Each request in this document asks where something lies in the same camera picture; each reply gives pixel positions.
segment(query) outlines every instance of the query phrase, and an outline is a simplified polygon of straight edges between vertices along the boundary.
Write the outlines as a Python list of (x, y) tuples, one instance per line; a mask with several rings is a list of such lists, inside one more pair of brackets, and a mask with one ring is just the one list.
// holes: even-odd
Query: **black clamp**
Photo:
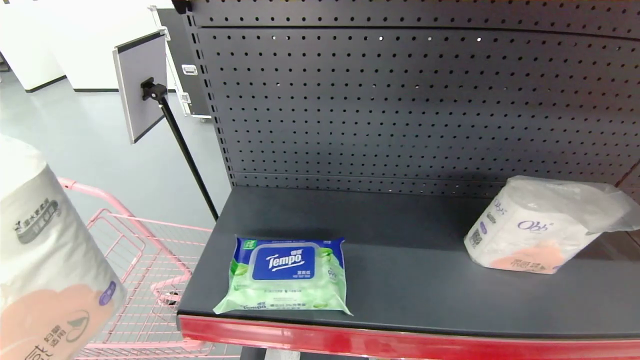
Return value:
[(154, 78), (148, 78), (140, 84), (142, 88), (142, 100), (153, 99), (160, 102), (166, 94), (169, 93), (166, 86), (162, 84), (155, 84)]
[(173, 3), (173, 7), (175, 11), (177, 11), (180, 15), (184, 15), (187, 12), (193, 11), (193, 6), (191, 1), (189, 0), (171, 0)]

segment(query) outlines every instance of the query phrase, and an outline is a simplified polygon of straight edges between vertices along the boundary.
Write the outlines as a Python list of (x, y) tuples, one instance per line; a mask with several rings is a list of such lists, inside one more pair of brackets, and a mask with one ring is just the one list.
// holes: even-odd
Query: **tissue roll package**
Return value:
[(0, 359), (71, 359), (126, 290), (42, 155), (0, 135)]
[(640, 206), (619, 189), (515, 176), (465, 237), (482, 266), (553, 274), (606, 231), (640, 228)]

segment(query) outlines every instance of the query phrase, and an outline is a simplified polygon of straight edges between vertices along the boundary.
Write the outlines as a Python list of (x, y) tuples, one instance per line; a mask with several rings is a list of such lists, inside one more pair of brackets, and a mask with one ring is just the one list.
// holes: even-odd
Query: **tempo wet wipes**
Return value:
[(343, 241), (237, 238), (229, 292), (213, 311), (320, 309), (351, 315)]

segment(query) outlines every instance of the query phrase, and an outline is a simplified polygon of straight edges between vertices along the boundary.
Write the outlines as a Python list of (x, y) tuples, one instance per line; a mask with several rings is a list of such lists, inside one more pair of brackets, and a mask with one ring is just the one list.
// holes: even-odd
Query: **plastic wrap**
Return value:
[(516, 176), (465, 237), (480, 265), (553, 274), (603, 232), (640, 229), (640, 206), (619, 189)]

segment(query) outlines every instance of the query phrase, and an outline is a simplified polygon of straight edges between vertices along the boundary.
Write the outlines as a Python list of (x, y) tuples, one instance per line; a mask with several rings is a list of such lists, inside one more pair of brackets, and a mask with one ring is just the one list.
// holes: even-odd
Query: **shopping cart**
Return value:
[(123, 308), (76, 359), (239, 357), (240, 347), (183, 339), (177, 304), (209, 239), (210, 229), (136, 218), (98, 188), (58, 179), (68, 190), (106, 201), (87, 228), (127, 288)]

